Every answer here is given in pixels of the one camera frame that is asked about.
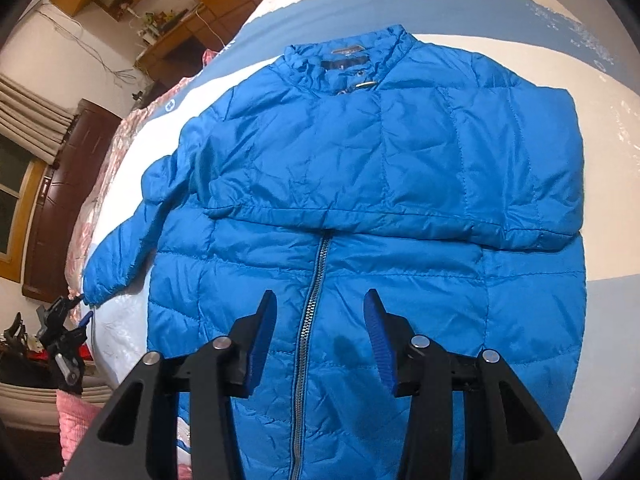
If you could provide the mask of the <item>pink quilted blanket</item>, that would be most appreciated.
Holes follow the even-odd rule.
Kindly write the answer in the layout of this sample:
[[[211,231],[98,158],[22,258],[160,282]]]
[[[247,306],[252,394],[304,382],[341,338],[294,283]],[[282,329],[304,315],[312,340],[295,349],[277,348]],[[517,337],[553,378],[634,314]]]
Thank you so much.
[[[70,298],[75,298],[80,293],[82,269],[88,259],[89,244],[96,230],[108,187],[114,180],[132,141],[152,115],[174,98],[192,79],[193,76],[182,77],[178,84],[166,90],[158,98],[152,99],[149,105],[135,108],[118,125],[100,166],[96,183],[80,207],[70,238],[64,269]],[[63,467],[66,467],[81,438],[88,430],[90,422],[98,414],[99,408],[82,400],[79,394],[58,390],[56,409],[58,426],[60,426]]]

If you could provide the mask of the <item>white pleated curtain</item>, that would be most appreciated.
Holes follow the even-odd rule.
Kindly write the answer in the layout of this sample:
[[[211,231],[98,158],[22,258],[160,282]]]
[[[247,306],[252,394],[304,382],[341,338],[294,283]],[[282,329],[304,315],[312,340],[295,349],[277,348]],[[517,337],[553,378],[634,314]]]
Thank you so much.
[[[53,165],[74,115],[1,75],[1,135]]]

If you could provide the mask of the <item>blue white patterned bedsheet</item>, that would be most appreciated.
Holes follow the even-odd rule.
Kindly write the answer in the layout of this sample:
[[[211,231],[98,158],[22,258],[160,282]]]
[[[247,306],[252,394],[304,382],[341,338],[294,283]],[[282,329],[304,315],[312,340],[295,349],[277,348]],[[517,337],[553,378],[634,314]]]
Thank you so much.
[[[418,38],[490,56],[535,84],[568,90],[586,154],[585,342],[560,429],[586,479],[614,478],[639,419],[639,48],[606,0],[262,0],[197,75],[153,104],[111,154],[93,215],[70,245],[71,285],[139,203],[143,171],[180,128],[289,44],[401,24]]]

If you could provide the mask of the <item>blue puffer jacket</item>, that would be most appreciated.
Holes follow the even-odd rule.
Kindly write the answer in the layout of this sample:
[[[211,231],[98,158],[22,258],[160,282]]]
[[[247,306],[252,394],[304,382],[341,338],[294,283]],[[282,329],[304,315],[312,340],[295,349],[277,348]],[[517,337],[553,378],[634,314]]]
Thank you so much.
[[[382,383],[370,289],[447,350],[498,351],[553,427],[586,319],[575,104],[400,26],[288,47],[182,128],[84,273],[99,306],[151,271],[149,349],[277,325],[233,404],[251,479],[391,479],[409,403]]]

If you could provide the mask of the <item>dark brown wooden door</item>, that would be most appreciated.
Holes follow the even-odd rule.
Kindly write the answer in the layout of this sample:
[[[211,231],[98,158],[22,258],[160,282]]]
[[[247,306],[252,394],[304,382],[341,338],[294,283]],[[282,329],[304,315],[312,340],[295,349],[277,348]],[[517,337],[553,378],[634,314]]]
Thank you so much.
[[[66,142],[44,173],[32,217],[22,295],[50,304],[66,294],[68,246],[82,204],[98,178],[120,124],[106,108],[82,99]]]

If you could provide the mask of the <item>window with wooden frame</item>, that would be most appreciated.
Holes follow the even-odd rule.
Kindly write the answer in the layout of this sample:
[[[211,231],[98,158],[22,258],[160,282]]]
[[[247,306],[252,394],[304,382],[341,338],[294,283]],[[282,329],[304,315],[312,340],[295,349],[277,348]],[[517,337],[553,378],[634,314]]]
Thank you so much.
[[[0,156],[1,277],[19,283],[32,208],[47,165],[4,136]]]

